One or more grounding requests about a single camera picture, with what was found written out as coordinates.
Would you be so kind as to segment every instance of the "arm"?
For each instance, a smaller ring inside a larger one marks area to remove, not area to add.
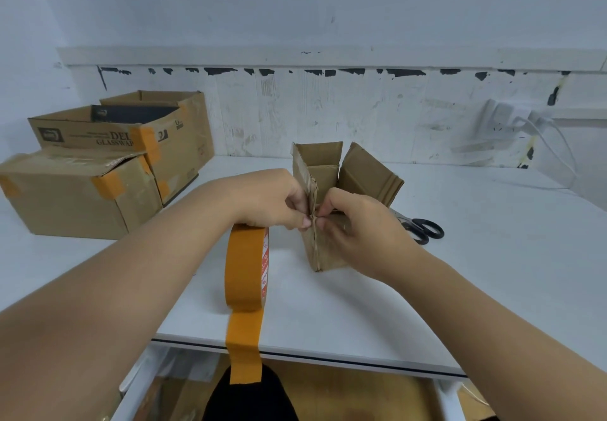
[[[596,420],[607,374],[429,254],[381,203],[331,189],[318,215],[345,212],[352,232],[317,225],[361,273],[398,291],[436,333],[503,421]]]
[[[306,214],[286,170],[209,182],[4,310],[0,418],[93,419],[232,224],[302,228]]]

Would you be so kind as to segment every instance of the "black scissor handle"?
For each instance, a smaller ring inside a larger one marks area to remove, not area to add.
[[[424,234],[432,239],[442,239],[445,236],[443,228],[437,225],[434,221],[422,218],[413,218],[416,225],[424,230]]]
[[[414,241],[416,241],[418,244],[426,245],[430,241],[430,239],[428,238],[428,235],[423,230],[424,229],[423,226],[417,227],[417,226],[409,224],[407,222],[402,222],[401,225],[407,231],[409,231],[410,233],[412,233],[416,236],[416,237],[412,237],[412,239]]]

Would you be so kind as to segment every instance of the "left hand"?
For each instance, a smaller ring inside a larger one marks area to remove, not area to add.
[[[249,226],[311,226],[308,198],[288,170],[255,171],[219,179],[217,185],[230,195],[238,223]]]

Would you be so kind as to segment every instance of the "scissors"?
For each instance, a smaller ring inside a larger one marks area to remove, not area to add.
[[[396,210],[392,210],[392,213],[394,213],[394,216],[399,220],[402,227],[415,234],[416,237],[413,237],[413,239],[420,245],[426,245],[430,239],[442,239],[445,236],[443,228],[434,221],[421,218],[407,218]]]

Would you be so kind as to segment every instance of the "finger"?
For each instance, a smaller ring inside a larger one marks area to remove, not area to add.
[[[329,218],[318,218],[316,226],[329,236],[341,253],[347,253],[351,246],[350,236]]]
[[[346,215],[350,215],[350,211],[355,206],[356,195],[344,191],[339,188],[331,188],[325,195],[325,200],[318,209],[316,215],[327,216],[334,209],[343,211]]]
[[[295,208],[295,210],[298,210],[301,213],[310,214],[310,210],[308,209],[308,196],[293,176],[291,176],[291,180],[291,189],[289,190],[289,195],[286,197],[287,205],[291,208]]]
[[[304,229],[309,228],[312,225],[312,221],[310,221],[308,215],[303,214],[300,211],[293,210],[292,208],[285,207],[281,222],[279,224],[282,224],[289,230],[293,228]]]

